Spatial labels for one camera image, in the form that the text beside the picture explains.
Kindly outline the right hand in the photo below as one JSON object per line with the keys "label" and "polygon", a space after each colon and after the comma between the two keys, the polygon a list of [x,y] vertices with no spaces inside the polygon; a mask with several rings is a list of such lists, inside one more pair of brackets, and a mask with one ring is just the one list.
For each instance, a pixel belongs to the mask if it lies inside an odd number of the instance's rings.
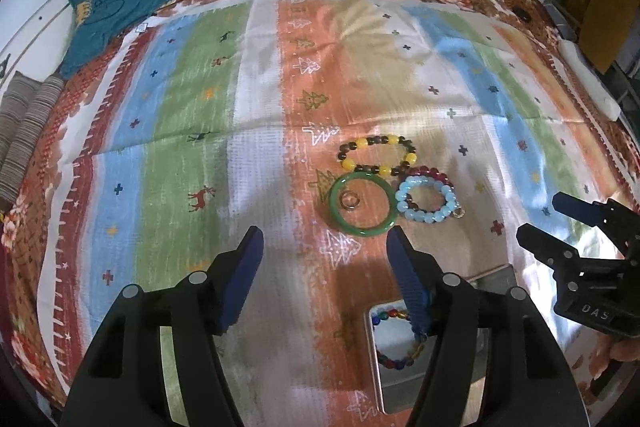
{"label": "right hand", "polygon": [[589,362],[590,392],[598,397],[624,363],[639,360],[639,339],[616,339],[600,335]]}

